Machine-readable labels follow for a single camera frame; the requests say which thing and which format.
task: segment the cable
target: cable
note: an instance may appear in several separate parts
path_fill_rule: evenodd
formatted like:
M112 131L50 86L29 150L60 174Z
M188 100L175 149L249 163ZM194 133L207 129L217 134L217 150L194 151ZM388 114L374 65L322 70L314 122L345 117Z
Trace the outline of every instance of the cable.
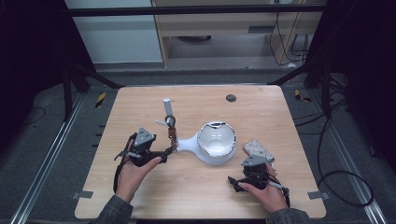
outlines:
M41 115L40 118L38 118L38 119L36 119L36 120L33 120L33 121L31 121L31 122L28 122L28 123L23 123L22 125L26 125L26 126L27 126L27 125L34 124L34 123L38 122L39 120L43 119L44 116L46 115L46 110L45 110L43 107L41 107L41 106L33 106L32 108L33 108L33 109L41 109L41 110L43 111L43 114Z
M275 0L275 3L278 4L278 5L280 4L279 0ZM274 56L275 56L275 52L274 52L274 49L272 48L272 36L273 36L273 33L274 33L275 28L277 28L277 32L278 32L278 34L279 34L279 39L280 39L280 43L282 44L283 54L286 56L286 58L288 58L288 59L290 60L288 63L279 63L279 62L276 60L276 58L275 58L276 63L277 63L278 65L287 65L287 64L289 64L289 63L299 62L299 60L294 60L294 59L289 58L288 53L286 52L285 44L284 44L284 42L283 42L283 38L282 38L282 35L281 35L281 33L280 33L280 29L279 29L279 12L276 13L276 21L275 21L275 24L274 24L274 29L273 29L273 31L271 32L271 34L270 34L270 39L269 39L269 41L270 41L270 49L271 49L271 51L273 52Z
M318 163L318 172L320 175L320 180L318 181L317 185L319 186L322 182L326 185L326 187L329 189L329 191L331 191L337 198L339 198L341 201L343 201L344 203L347 203L349 205L352 206L356 206L356 207L364 207L369 205L370 203L373 202L374 200L374 192L373 189L370 187L370 185L367 183L367 181L365 181L361 176L353 174L351 172L348 171L344 171L344 170L336 170L336 171L332 171L327 173L326 175L323 175L322 170L321 170L321 166L320 166L320 149L321 149L321 144L323 141L323 135L325 133L325 127L327 126L328 122L331 120L332 118L327 118L325 125L323 126L323 130L320 134L320 138L319 138L319 143L318 143L318 153L317 153L317 163ZM344 197L342 197L341 195L339 195L334 189L332 189L329 184L326 182L326 178L331 176L331 175L335 175L335 174L347 174L347 175L353 175L355 177L357 177L361 182L363 182L367 188L370 190L370 195L371 198L367 203L353 203L351 201L348 201L347 199L345 199Z

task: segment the wall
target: wall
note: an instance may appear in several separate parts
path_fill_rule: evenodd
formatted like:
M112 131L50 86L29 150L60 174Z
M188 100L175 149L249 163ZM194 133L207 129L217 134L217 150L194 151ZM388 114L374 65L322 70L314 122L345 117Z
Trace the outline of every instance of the wall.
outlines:
M66 0L69 8L151 7L149 0ZM154 17L76 17L76 26L95 64L162 63Z

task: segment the black cable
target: black cable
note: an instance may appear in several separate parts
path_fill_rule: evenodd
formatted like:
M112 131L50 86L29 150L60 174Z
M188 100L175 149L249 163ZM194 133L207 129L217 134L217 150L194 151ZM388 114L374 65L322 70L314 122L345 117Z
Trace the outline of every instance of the black cable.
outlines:
M317 163L318 163L318 172L319 172L319 175L320 175L320 180L318 181L317 185L319 186L323 182L326 185L326 187L329 189L329 191L331 191L337 198L339 198L344 203L347 203L349 205L356 206L356 207L367 206L367 205L369 205L370 203L373 202L373 200L374 200L374 192L373 192L373 189L370 187L370 185L367 183L367 181L365 181L361 176L353 174L353 173L348 172L348 171L343 171L343 170L332 171L332 172L327 173L326 175L323 175L323 173L322 173L321 166L320 166L320 149L321 149L321 144L322 144L322 141L323 141L323 135L325 133L325 127L327 126L328 122L331 119L332 118L327 118L326 119L325 125L323 126L323 130L322 130L322 133L320 134L320 138L319 138L318 152L317 152ZM362 181L367 186L367 188L369 188L370 194L371 194L370 200L367 203L353 203L351 201L348 201L347 199L345 199L344 197L342 197L338 193L336 193L336 191L334 189L332 189L329 186L329 184L326 182L326 178L327 177L329 177L330 175L335 175L335 174L348 174L348 175L353 175L353 176L357 177L360 181Z
M286 56L286 58L288 58L288 59L290 60L288 63L279 63L279 62L276 60L276 58L275 58L276 63L277 63L278 65L287 65L287 64L289 64L289 63L298 62L298 60L293 60L293 59L289 58L288 53L286 52L285 44L283 43L283 38L282 38L282 35L281 35L281 33L280 33L280 29L279 29L279 12L276 13L276 21L275 21L275 24L274 24L274 29L272 30L272 32L271 32L271 34L270 34L270 40L269 40L269 41L270 41L270 49L271 49L271 51L273 52L273 55L275 56L274 49L272 48L272 36L273 36L273 33L274 33L275 28L277 28L277 32L278 32L278 34L279 34L279 39L280 39L280 43L282 44L283 54Z
M324 113L321 113L319 116L317 116L317 117L315 117L315 118L313 118L313 119L311 119L311 120L309 120L309 121L296 124L295 126L298 127L298 126L303 126L303 125L305 125L305 124L309 124L309 123L311 123L311 122L314 122L315 120L320 119L320 118L323 117L323 116L324 116Z
M46 115L46 110L43 107L41 107L41 106L33 106L32 109L41 109L43 111L43 114L41 115L40 118L38 118L36 120L33 120L31 122L28 122L28 123L23 123L22 125L27 126L27 125L34 124L34 123L38 122L39 120L43 119L44 116Z
M330 122L328 125L327 125L327 127L325 128L325 132L327 131L327 130L329 130L329 128L330 128L330 126L332 125L332 122ZM318 133L298 133L297 132L297 134L305 134L305 135L316 135L316 134L321 134L322 132L318 132Z
M315 114L305 115L305 116L302 116L302 117L299 117L299 118L294 118L294 119L305 119L305 118L309 118L309 117L312 117L312 116L315 116L315 115L318 115L318 114L323 114L323 113L322 112L318 112L318 113L315 113Z

